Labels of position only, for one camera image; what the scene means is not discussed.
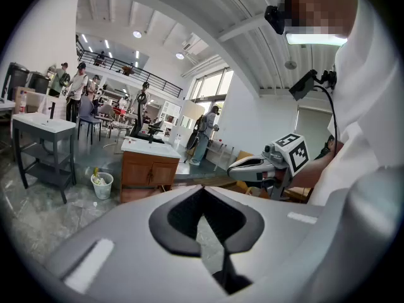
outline railing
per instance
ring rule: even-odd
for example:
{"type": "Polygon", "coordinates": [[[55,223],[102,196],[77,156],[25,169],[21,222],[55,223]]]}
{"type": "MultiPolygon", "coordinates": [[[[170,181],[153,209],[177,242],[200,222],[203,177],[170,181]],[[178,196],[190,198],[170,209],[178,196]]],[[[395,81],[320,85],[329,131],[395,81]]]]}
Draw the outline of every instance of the railing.
{"type": "Polygon", "coordinates": [[[120,61],[115,58],[104,56],[104,59],[102,59],[100,58],[100,54],[83,50],[78,60],[80,62],[93,64],[96,66],[100,66],[101,68],[107,68],[111,71],[121,73],[122,75],[135,79],[139,82],[140,85],[142,85],[144,82],[149,82],[150,86],[171,94],[176,98],[179,97],[182,91],[182,88],[179,88],[178,86],[165,81],[162,78],[159,78],[158,76],[145,71],[144,69],[136,68],[132,64],[120,61]]]}

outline trash bin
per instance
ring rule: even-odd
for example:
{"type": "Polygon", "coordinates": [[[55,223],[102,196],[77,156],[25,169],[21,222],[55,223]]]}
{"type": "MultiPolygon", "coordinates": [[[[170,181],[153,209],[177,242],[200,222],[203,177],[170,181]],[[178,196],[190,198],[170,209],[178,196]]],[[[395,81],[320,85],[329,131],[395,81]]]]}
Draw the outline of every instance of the trash bin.
{"type": "Polygon", "coordinates": [[[98,185],[93,182],[94,174],[91,176],[91,183],[93,183],[95,195],[98,199],[107,199],[111,195],[111,186],[114,178],[111,174],[99,172],[98,177],[102,177],[106,185],[98,185]]]}

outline black cable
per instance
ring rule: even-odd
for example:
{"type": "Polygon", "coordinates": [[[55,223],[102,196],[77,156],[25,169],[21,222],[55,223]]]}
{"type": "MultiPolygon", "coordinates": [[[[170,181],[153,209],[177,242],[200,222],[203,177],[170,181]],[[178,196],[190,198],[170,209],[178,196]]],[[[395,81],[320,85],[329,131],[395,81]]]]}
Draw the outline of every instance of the black cable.
{"type": "Polygon", "coordinates": [[[334,117],[334,131],[335,131],[334,157],[335,157],[336,156],[336,144],[338,143],[338,136],[337,136],[337,132],[336,132],[336,117],[335,117],[335,111],[334,111],[334,103],[333,103],[333,100],[331,99],[331,95],[328,93],[328,91],[325,88],[323,88],[320,85],[315,85],[314,87],[322,89],[322,91],[324,91],[325,94],[327,94],[328,100],[330,101],[330,105],[331,105],[331,109],[333,111],[333,117],[334,117]]]}

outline sink cabinet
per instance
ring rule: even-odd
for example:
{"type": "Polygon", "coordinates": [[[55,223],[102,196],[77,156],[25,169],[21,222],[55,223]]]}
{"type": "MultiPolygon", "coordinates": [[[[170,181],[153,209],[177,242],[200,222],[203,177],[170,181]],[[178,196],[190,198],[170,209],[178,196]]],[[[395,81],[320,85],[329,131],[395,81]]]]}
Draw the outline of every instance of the sink cabinet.
{"type": "Polygon", "coordinates": [[[124,151],[121,203],[158,194],[161,189],[171,189],[178,163],[178,158],[124,151]]]}

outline bottle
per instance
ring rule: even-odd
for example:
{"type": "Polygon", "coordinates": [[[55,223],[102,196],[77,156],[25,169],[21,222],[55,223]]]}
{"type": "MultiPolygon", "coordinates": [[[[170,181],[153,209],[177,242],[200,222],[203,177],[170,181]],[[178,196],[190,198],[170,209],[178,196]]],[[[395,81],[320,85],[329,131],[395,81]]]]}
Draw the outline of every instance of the bottle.
{"type": "Polygon", "coordinates": [[[20,114],[25,113],[26,106],[27,106],[27,91],[21,91],[20,114]]]}

